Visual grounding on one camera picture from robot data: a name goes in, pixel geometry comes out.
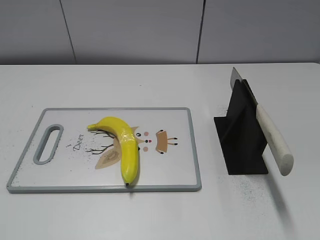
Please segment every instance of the knife handle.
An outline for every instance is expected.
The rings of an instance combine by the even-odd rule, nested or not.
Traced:
[[[284,137],[260,104],[256,106],[255,114],[281,175],[287,176],[294,166],[294,156]]]

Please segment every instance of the gray wall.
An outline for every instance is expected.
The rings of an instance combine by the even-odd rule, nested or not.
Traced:
[[[320,62],[320,0],[206,0],[198,45],[203,3],[0,0],[0,64]]]
[[[320,62],[320,0],[206,0],[198,62]]]
[[[201,0],[62,0],[79,64],[195,64]]]
[[[0,64],[74,64],[58,0],[0,0]]]

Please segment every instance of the kitchen knife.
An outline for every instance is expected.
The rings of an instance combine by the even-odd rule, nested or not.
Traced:
[[[242,79],[238,71],[233,68],[230,79],[230,86],[232,90],[236,80],[239,80],[248,90],[255,105],[255,117],[262,129],[267,143],[269,144],[275,162],[280,170],[281,175],[287,176],[294,166],[294,156],[292,155],[284,137],[277,129],[267,112],[260,104],[258,104],[248,82],[245,79]]]

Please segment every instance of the yellow banana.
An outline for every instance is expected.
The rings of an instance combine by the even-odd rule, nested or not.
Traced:
[[[96,124],[89,125],[89,131],[104,130],[114,134],[121,148],[121,174],[126,186],[131,184],[138,172],[139,154],[138,143],[133,130],[120,118],[107,116]]]

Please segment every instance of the deer antler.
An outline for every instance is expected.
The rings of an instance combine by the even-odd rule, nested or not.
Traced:
[[[104,130],[92,131],[91,133],[92,133],[93,135],[106,134],[106,136],[103,136],[103,138],[112,138],[112,139],[114,139],[114,138],[116,137],[116,136],[113,135],[111,132],[104,131]]]
[[[101,150],[90,148],[90,150],[88,150],[88,151],[86,151],[86,152],[87,152],[87,153],[91,153],[92,155],[99,155],[99,154],[102,154],[105,150],[107,150],[108,148],[110,148],[110,147],[112,147],[112,146],[113,146],[113,144],[110,144],[110,145],[108,145],[108,146],[101,146],[102,148],[104,148],[104,149],[101,149]]]

